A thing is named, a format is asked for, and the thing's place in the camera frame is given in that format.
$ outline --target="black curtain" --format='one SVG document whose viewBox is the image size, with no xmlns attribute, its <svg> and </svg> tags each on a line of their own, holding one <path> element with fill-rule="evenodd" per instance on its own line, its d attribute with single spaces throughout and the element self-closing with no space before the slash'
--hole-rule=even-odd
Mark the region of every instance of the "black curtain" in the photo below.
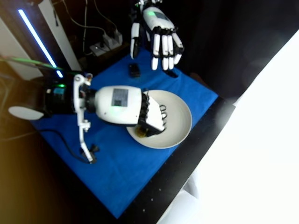
<svg viewBox="0 0 299 224">
<path fill-rule="evenodd" d="M 185 46 L 178 67 L 229 99 L 241 96 L 299 29 L 297 0 L 164 0 L 162 8 Z"/>
</svg>

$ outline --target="dark background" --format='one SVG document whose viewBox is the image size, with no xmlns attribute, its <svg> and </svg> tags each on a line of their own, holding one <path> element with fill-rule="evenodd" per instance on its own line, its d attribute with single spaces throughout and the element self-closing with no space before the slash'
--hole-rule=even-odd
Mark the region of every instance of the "dark background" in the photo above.
<svg viewBox="0 0 299 224">
<path fill-rule="evenodd" d="M 113 26 L 98 15 L 93 0 L 88 2 L 88 25 L 100 26 L 112 33 Z M 117 25 L 127 45 L 112 52 L 111 59 L 85 58 L 82 54 L 84 29 L 69 20 L 61 1 L 53 0 L 53 3 L 57 3 L 55 9 L 77 58 L 85 59 L 87 69 L 100 71 L 128 53 L 129 14 L 135 1 L 97 1 L 99 10 Z M 66 0 L 66 4 L 72 17 L 83 24 L 85 1 Z M 29 56 L 47 61 L 20 20 L 19 8 L 27 12 L 58 65 L 68 68 L 37 6 L 25 0 L 1 0 L 0 16 Z M 231 101 L 242 95 L 299 29 L 299 2 L 296 0 L 164 0 L 161 8 L 179 27 L 178 35 L 185 46 L 178 67 L 187 75 L 201 77 L 211 89 Z M 100 37 L 100 31 L 88 29 L 86 46 Z M 3 63 L 0 71 L 16 76 Z M 0 117 L 1 137 L 25 133 L 32 128 L 27 122 L 7 114 Z M 39 135 L 0 144 L 0 223 L 89 223 L 103 215 L 99 202 Z"/>
</svg>

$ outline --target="blue led light strip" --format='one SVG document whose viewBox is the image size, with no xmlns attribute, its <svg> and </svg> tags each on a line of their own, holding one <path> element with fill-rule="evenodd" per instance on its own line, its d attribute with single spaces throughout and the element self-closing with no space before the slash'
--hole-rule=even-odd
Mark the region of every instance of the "blue led light strip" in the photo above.
<svg viewBox="0 0 299 224">
<path fill-rule="evenodd" d="M 36 40 L 36 42 L 38 43 L 38 45 L 40 46 L 40 48 L 42 49 L 43 53 L 45 54 L 45 56 L 47 57 L 47 59 L 49 60 L 49 62 L 51 63 L 51 65 L 56 68 L 56 64 L 53 61 L 51 55 L 48 53 L 47 49 L 45 48 L 43 42 L 41 41 L 41 39 L 39 38 L 39 36 L 37 35 L 36 31 L 34 30 L 33 26 L 31 25 L 31 23 L 29 22 L 27 16 L 25 15 L 24 11 L 22 9 L 18 10 L 20 16 L 22 17 L 23 21 L 25 22 L 26 26 L 28 27 L 28 29 L 30 30 L 31 34 L 33 35 L 34 39 Z M 61 74 L 60 71 L 56 71 L 58 76 L 60 78 L 63 78 L 63 75 Z"/>
</svg>

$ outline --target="round plate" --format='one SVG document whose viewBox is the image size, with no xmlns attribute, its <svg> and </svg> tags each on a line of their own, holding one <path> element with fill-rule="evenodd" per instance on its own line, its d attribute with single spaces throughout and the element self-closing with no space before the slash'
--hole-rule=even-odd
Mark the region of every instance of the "round plate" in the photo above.
<svg viewBox="0 0 299 224">
<path fill-rule="evenodd" d="M 161 134 L 140 138 L 135 127 L 127 127 L 129 134 L 140 144 L 150 148 L 170 148 L 181 143 L 192 127 L 192 115 L 188 105 L 177 95 L 164 90 L 150 90 L 149 95 L 160 105 L 166 106 L 166 130 Z"/>
</svg>

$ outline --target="blue tablecloth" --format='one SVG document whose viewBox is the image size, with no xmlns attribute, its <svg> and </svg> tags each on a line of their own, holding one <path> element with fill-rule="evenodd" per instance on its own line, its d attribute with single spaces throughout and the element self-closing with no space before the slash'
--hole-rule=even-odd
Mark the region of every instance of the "blue tablecloth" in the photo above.
<svg viewBox="0 0 299 224">
<path fill-rule="evenodd" d="M 141 71 L 140 78 L 129 77 L 128 64 L 130 63 L 138 63 Z M 177 69 L 174 71 L 179 75 L 178 78 L 169 77 L 161 68 L 152 71 L 149 52 L 141 50 L 136 60 L 126 56 L 96 76 L 92 81 L 92 88 L 131 85 L 149 90 L 173 92 L 188 104 L 192 113 L 192 126 L 194 126 L 216 100 L 217 95 L 181 71 Z M 133 140 L 125 127 L 106 124 L 95 114 L 86 114 L 85 117 L 92 123 L 89 132 L 85 134 L 86 144 L 90 147 L 94 143 L 100 148 L 100 152 L 96 153 L 98 159 L 96 164 L 83 164 L 74 159 L 54 133 L 42 133 L 42 135 L 81 181 L 118 218 L 176 147 L 148 148 Z M 79 152 L 76 115 L 54 115 L 52 118 L 41 119 L 33 124 L 37 129 L 58 130 L 73 151 Z"/>
</svg>

